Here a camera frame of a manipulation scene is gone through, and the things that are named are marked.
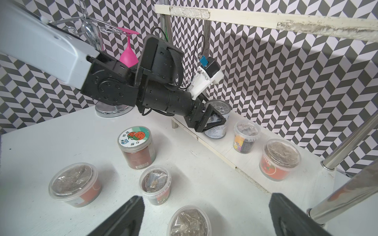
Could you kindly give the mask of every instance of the metal can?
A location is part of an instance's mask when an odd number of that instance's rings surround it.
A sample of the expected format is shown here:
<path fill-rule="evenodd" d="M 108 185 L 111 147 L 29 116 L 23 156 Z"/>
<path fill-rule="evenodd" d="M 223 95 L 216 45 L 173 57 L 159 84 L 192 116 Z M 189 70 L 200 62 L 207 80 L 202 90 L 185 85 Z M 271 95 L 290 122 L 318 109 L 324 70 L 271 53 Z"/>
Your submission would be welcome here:
<path fill-rule="evenodd" d="M 226 135 L 226 126 L 227 126 L 228 117 L 230 115 L 230 111 L 232 108 L 230 104 L 226 103 L 225 101 L 216 100 L 216 99 L 206 102 L 205 107 L 207 108 L 208 105 L 212 105 L 215 109 L 217 109 L 219 113 L 222 114 L 224 118 L 226 118 L 226 123 L 224 125 L 219 125 L 209 130 L 206 130 L 204 133 L 209 138 L 221 139 Z M 212 117 L 209 118 L 207 123 L 213 123 L 217 121 L 220 121 L 220 119 L 216 115 L 213 115 Z"/>

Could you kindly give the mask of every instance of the black and white chevron wallpaper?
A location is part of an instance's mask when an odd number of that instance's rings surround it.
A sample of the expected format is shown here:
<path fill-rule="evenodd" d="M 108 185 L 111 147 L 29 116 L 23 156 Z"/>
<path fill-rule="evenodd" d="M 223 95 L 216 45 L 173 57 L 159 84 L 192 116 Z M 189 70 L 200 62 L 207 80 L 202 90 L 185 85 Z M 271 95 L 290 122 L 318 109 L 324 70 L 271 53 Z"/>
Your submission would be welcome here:
<path fill-rule="evenodd" d="M 50 20 L 80 15 L 78 0 L 19 0 Z M 377 19 L 378 0 L 171 0 L 171 5 Z M 143 38 L 160 24 L 156 1 L 86 0 L 92 17 L 141 33 L 132 36 L 137 56 Z M 81 22 L 68 24 L 77 29 Z M 185 52 L 186 83 L 203 22 L 172 17 L 175 46 Z M 212 22 L 210 55 L 225 79 L 211 85 L 211 99 L 316 155 L 327 157 L 378 106 L 378 44 L 312 34 Z M 102 34 L 106 52 L 119 58 L 122 35 Z M 96 101 L 15 58 L 0 54 L 0 126 L 10 132 Z M 341 163 L 353 175 L 378 155 L 378 131 Z"/>

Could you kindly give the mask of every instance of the plastic lid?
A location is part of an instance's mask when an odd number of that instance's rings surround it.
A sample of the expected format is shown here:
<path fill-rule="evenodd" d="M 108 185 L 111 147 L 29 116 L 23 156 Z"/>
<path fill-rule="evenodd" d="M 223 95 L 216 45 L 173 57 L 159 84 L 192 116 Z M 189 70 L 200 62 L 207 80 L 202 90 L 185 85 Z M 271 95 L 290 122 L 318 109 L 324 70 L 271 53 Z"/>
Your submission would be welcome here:
<path fill-rule="evenodd" d="M 177 218 L 178 214 L 184 213 L 186 211 L 193 210 L 193 209 L 198 210 L 201 213 L 201 215 L 203 216 L 203 218 L 205 219 L 205 221 L 206 221 L 208 231 L 207 231 L 207 234 L 204 234 L 203 236 L 211 236 L 211 224 L 210 224 L 209 217 L 206 215 L 206 213 L 203 210 L 199 209 L 196 206 L 192 206 L 192 205 L 181 207 L 180 209 L 178 209 L 175 212 L 175 214 L 172 216 L 172 218 L 169 221 L 168 230 L 167 230 L 167 236 L 171 236 L 172 235 L 171 234 L 172 225 L 174 223 L 174 220 Z"/>
<path fill-rule="evenodd" d="M 207 108 L 209 104 L 211 104 L 215 109 L 217 109 L 219 113 L 222 115 L 228 114 L 232 110 L 230 104 L 222 100 L 213 99 L 207 101 L 205 107 Z"/>
<path fill-rule="evenodd" d="M 76 163 L 60 170 L 50 181 L 49 193 L 56 200 L 68 201 L 84 194 L 97 180 L 96 168 Z"/>
<path fill-rule="evenodd" d="M 149 174 L 153 170 L 160 170 L 162 172 L 165 172 L 168 175 L 168 179 L 167 179 L 166 184 L 160 190 L 153 192 L 153 193 L 149 193 L 149 192 L 145 191 L 142 184 L 144 183 L 144 178 L 147 176 L 147 174 Z M 144 194 L 144 196 L 146 198 L 153 199 L 153 198 L 157 198 L 157 197 L 164 195 L 166 190 L 170 187 L 171 182 L 172 182 L 172 177 L 171 177 L 169 171 L 165 167 L 163 167 L 161 165 L 153 165 L 153 166 L 150 166 L 149 168 L 147 168 L 142 173 L 141 177 L 139 178 L 139 188 L 141 189 L 142 193 Z"/>
<path fill-rule="evenodd" d="M 135 153 L 152 142 L 151 131 L 144 126 L 134 126 L 118 136 L 118 146 L 127 153 Z"/>
<path fill-rule="evenodd" d="M 278 168 L 292 169 L 301 163 L 299 151 L 289 142 L 270 139 L 263 148 L 263 153 Z"/>
<path fill-rule="evenodd" d="M 235 134 L 249 141 L 255 141 L 260 137 L 261 128 L 250 120 L 240 120 L 235 124 Z"/>

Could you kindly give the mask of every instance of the spice jar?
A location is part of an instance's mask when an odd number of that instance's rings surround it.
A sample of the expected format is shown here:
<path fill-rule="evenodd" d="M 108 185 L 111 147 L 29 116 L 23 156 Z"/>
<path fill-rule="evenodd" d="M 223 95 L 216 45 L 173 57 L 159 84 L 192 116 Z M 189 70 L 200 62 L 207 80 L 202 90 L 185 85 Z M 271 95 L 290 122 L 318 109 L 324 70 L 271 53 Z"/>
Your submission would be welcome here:
<path fill-rule="evenodd" d="M 160 165 L 147 168 L 139 179 L 139 187 L 143 197 L 152 205 L 161 205 L 166 202 L 170 193 L 172 177 L 169 171 Z"/>
<path fill-rule="evenodd" d="M 168 224 L 167 236 L 211 236 L 206 213 L 195 206 L 184 206 L 175 212 Z"/>
<path fill-rule="evenodd" d="M 284 180 L 301 163 L 301 155 L 289 142 L 270 139 L 264 145 L 260 161 L 260 170 L 274 181 Z"/>
<path fill-rule="evenodd" d="M 133 169 L 143 169 L 155 161 L 151 131 L 144 126 L 134 126 L 123 131 L 118 137 L 127 164 Z"/>
<path fill-rule="evenodd" d="M 49 194 L 55 200 L 84 207 L 101 192 L 97 169 L 88 163 L 76 163 L 60 170 L 50 181 Z"/>
<path fill-rule="evenodd" d="M 254 142 L 260 137 L 260 126 L 250 120 L 240 120 L 234 126 L 234 149 L 240 153 L 250 153 Z"/>

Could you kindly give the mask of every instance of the white shelf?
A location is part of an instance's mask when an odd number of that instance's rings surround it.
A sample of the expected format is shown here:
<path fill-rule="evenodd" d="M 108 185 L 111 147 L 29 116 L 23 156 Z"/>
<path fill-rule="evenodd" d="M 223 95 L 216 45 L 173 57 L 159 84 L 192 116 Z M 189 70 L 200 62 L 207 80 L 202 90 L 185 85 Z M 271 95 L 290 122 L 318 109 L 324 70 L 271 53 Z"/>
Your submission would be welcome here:
<path fill-rule="evenodd" d="M 249 154 L 241 154 L 232 145 L 235 135 L 234 125 L 242 119 L 246 118 L 232 111 L 226 127 L 226 135 L 222 139 L 210 139 L 204 133 L 197 133 L 194 129 L 188 128 L 184 117 L 172 117 L 172 120 L 180 127 L 266 194 L 283 193 L 299 208 L 306 211 L 306 209 L 315 206 L 333 192 L 335 171 L 325 170 L 320 165 L 320 157 L 294 143 L 292 144 L 302 156 L 300 166 L 281 182 L 266 178 L 259 169 L 262 146 L 268 139 L 285 139 L 261 127 L 261 137 L 253 145 L 252 151 Z"/>

